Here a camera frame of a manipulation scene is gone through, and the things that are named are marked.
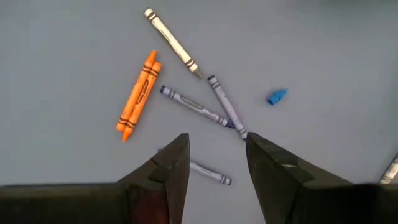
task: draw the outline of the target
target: gray table surface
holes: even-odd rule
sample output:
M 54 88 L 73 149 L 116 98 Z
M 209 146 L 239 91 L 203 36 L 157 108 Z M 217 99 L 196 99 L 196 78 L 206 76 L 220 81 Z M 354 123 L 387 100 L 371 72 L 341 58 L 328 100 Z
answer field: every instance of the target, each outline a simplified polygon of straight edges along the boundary
M 162 96 L 168 85 L 225 115 L 144 17 L 151 7 L 248 130 L 352 182 L 377 182 L 398 150 L 398 2 L 0 1 L 0 184 L 110 182 L 180 133 L 192 158 L 184 223 L 264 223 L 245 144 Z M 127 143 L 114 130 L 152 49 L 164 67 Z M 289 92 L 278 105 L 272 90 Z

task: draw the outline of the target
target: crayon tip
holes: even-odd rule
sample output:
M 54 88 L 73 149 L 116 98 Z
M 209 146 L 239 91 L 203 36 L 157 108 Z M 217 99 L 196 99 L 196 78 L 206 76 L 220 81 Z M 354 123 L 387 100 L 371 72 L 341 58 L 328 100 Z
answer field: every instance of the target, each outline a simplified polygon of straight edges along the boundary
M 229 128 L 232 128 L 232 129 L 235 129 L 235 125 L 234 125 L 234 123 L 232 123 L 232 121 L 228 121 L 225 126 L 229 127 Z
M 282 89 L 274 92 L 270 97 L 268 97 L 267 101 L 270 105 L 275 105 L 277 104 L 285 94 L 287 93 L 287 89 Z
M 156 58 L 156 50 L 153 50 L 150 55 L 148 56 L 147 60 L 151 64 L 155 63 L 155 58 Z
M 198 78 L 203 78 L 204 75 L 203 73 L 199 70 L 199 68 L 195 69 L 195 71 L 193 71 L 193 73 L 198 77 Z
M 123 132 L 123 135 L 122 135 L 122 142 L 127 141 L 127 139 L 129 139 L 129 137 L 130 137 L 130 134 L 131 134 L 131 133 Z

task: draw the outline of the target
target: paper crayon label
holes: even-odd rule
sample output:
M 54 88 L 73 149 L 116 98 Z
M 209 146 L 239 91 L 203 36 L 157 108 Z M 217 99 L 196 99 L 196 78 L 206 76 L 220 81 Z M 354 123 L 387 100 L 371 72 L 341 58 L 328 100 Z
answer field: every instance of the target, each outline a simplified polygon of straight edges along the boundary
M 235 110 L 232 107 L 231 102 L 229 102 L 229 99 L 227 98 L 226 94 L 224 93 L 223 89 L 221 88 L 220 83 L 215 77 L 210 78 L 209 84 L 215 91 L 218 99 L 220 100 L 221 104 L 223 105 L 225 111 L 227 112 L 229 118 L 232 120 L 234 123 L 236 130 L 238 131 L 239 135 L 245 139 L 246 136 L 248 135 L 248 131 L 245 130 L 243 127 L 242 122 L 239 120 L 237 114 L 235 113 Z
M 398 173 L 398 159 L 395 159 L 395 161 L 391 164 L 390 168 L 387 170 L 385 176 L 393 179 Z
M 164 38 L 166 38 L 166 40 L 170 43 L 171 42 L 171 40 L 169 39 L 169 37 L 167 36 L 167 34 L 165 34 L 164 32 L 163 32 L 163 30 L 159 30 L 160 31 L 160 33 L 164 36 Z
M 198 104 L 197 102 L 195 102 L 193 100 L 190 100 L 190 99 L 184 97 L 183 95 L 180 95 L 180 100 L 198 110 L 204 109 L 204 107 L 202 105 Z
M 216 175 L 214 172 L 212 172 L 212 171 L 210 171 L 210 170 L 206 170 L 206 169 L 203 168 L 203 167 L 199 167 L 199 168 L 198 168 L 198 171 L 203 172 L 203 173 L 208 174 L 208 175 Z
M 136 104 L 139 104 L 141 100 L 144 98 L 145 93 L 147 92 L 148 89 L 148 79 L 145 80 L 144 86 L 142 87 L 142 90 L 138 96 L 138 99 L 136 101 Z
M 215 120 L 216 122 L 218 122 L 220 124 L 221 124 L 221 122 L 223 120 L 220 116 L 217 116 L 217 115 L 211 113 L 210 111 L 207 111 L 207 113 L 204 113 L 204 115 L 206 117 L 208 117 L 208 118 L 211 118 L 211 119 Z

